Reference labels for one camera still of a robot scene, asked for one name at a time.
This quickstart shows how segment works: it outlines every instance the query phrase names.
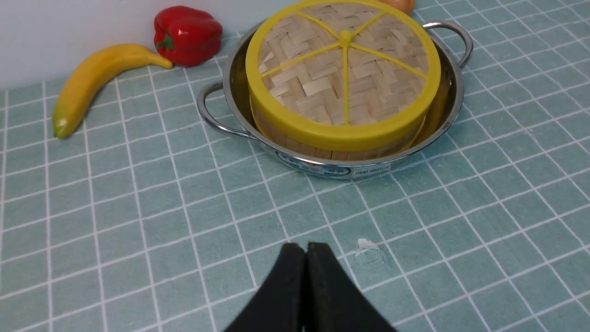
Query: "pepper stem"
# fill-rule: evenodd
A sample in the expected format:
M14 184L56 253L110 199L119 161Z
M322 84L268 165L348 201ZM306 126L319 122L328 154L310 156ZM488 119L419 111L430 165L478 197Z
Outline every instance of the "pepper stem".
M169 51L174 48L174 44L172 43L172 37L170 37L170 35L166 34L164 36L164 40L156 44L157 48L160 48L162 46L166 47L166 49Z

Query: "yellow plastic rim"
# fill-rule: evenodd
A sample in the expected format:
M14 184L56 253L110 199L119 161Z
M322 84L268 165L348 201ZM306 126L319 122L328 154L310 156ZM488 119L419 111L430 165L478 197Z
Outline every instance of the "yellow plastic rim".
M375 18L363 24L354 32L342 31L340 34L332 31L326 24L318 21L313 17L301 13L300 10L310 6L332 4L332 3L351 3L363 4L371 6L382 11ZM416 36L422 42L427 61L428 73L424 74L418 70L407 66L399 60L388 57L375 50L370 50L352 42L362 29L373 23L385 14L393 15L412 29ZM263 77L278 70L272 69L265 73L260 73L258 68L259 52L264 42L265 37L272 30L272 28L289 15L299 15L320 24L323 28L327 28L328 32L337 38L337 42L327 47L321 48L314 52L304 54L298 58L292 59L280 67L286 67L293 63L304 60L310 56L314 56L322 51L333 48L342 48L343 50L343 79L344 79L344 107L345 107L345 125L332 126L317 123L308 120L299 114L287 109L273 97L263 83ZM406 109L390 118L370 125L350 126L348 125L348 48L353 47L358 50L375 54L386 60L389 60L411 72L423 77L426 82L425 86L416 98L416 101L409 105ZM299 141L301 143L333 151L364 151L368 149L377 149L385 145L393 144L399 141L409 131L420 125L423 117L437 93L438 85L440 83L441 68L438 52L434 46L430 36L417 22L404 14L403 12L383 4L378 1L367 0L314 0L301 1L287 8L282 9L266 21L264 21L258 30L252 36L248 51L246 53L246 77L250 85L250 96L252 103L259 106L258 112L269 122L269 124L285 135Z

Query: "toy food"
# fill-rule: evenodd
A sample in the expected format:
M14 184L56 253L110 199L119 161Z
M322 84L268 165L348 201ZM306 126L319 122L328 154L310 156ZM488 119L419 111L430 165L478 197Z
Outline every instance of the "toy food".
M207 12L173 6L159 12L153 24L158 53L176 65L197 66L221 48L223 28Z
M86 58L70 75L53 107L54 136L65 138L76 131L96 93L123 71L153 64L174 65L140 44L119 44Z

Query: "red bell pepper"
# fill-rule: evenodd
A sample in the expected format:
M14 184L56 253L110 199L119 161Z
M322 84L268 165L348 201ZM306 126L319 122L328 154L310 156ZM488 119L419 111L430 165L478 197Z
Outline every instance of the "red bell pepper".
M158 53L179 66L197 66L221 48L223 28L205 11L173 6L159 12L153 24Z

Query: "sticker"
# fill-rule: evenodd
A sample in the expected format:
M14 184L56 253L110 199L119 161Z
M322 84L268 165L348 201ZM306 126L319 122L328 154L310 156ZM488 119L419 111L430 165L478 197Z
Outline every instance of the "sticker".
M321 175L324 177L343 177L350 174L351 172L350 168L348 167L316 165L310 162L297 160L279 151L275 151L275 153L277 154L277 157L286 162L289 166L307 173Z
M352 177L366 177L369 175L375 175L375 174L379 174L379 173L385 173L387 171L389 171L389 169L391 168L391 164L386 164L386 165L374 165L374 166L367 166L367 167L359 167L359 168L355 168L354 171L352 171Z

